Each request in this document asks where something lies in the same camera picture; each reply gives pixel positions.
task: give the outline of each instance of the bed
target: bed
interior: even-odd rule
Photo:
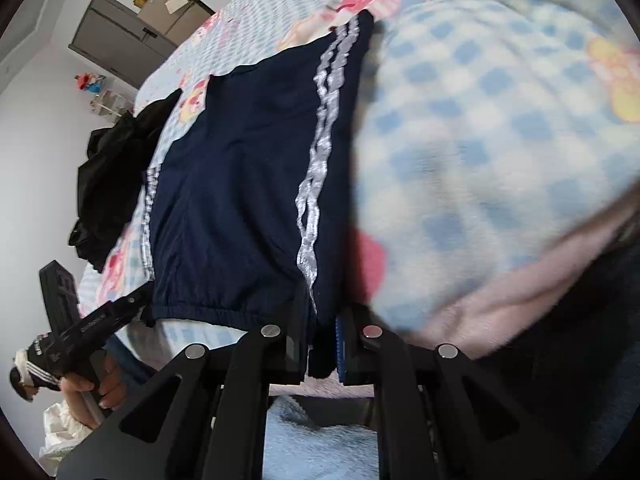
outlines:
[[[232,0],[138,93],[137,112],[184,91],[150,168],[204,108],[210,74],[362,9],[377,23],[354,126],[353,294],[412,342],[482,356],[548,312],[636,211],[640,46],[614,0]],[[148,279],[144,214],[141,192],[103,273],[84,272],[82,314]],[[531,285],[540,262],[547,281]],[[242,334],[160,320],[118,337],[161,368]]]

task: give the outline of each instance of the navy blue shorts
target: navy blue shorts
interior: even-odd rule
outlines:
[[[302,284],[310,319],[333,322],[372,28],[364,11],[324,38],[210,78],[206,109],[151,183],[151,317],[250,330],[273,322]]]

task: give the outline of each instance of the blue and white checkered blanket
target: blue and white checkered blanket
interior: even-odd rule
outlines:
[[[209,74],[272,56],[323,13],[359,4],[384,10],[354,129],[355,281],[408,330],[535,261],[636,182],[640,45],[614,0],[233,0],[141,88],[138,109],[186,91],[152,166],[202,110]],[[86,270],[85,311],[145,281],[142,208],[141,195],[103,276]],[[191,342],[241,332],[165,320],[119,335],[162,366]]]

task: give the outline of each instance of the silver screw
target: silver screw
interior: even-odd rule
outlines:
[[[367,325],[362,329],[362,334],[368,339],[376,339],[382,335],[382,329],[378,325]]]
[[[260,329],[260,333],[265,337],[277,337],[280,335],[280,327],[277,325],[265,325]]]
[[[187,359],[200,359],[204,355],[204,346],[197,344],[190,345],[184,354],[187,356]]]
[[[440,354],[441,357],[444,357],[445,359],[453,359],[458,355],[458,349],[455,346],[446,343],[444,345],[438,346],[438,354]]]

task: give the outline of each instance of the hand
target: hand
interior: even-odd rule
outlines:
[[[127,395],[127,387],[120,378],[120,370],[115,359],[107,354],[104,358],[104,371],[106,375],[100,383],[99,392],[101,408],[115,409],[119,407]],[[88,426],[92,430],[98,427],[98,423],[92,417],[84,403],[81,392],[90,392],[94,384],[76,373],[69,373],[62,378],[60,390],[65,396],[71,415],[75,420]]]

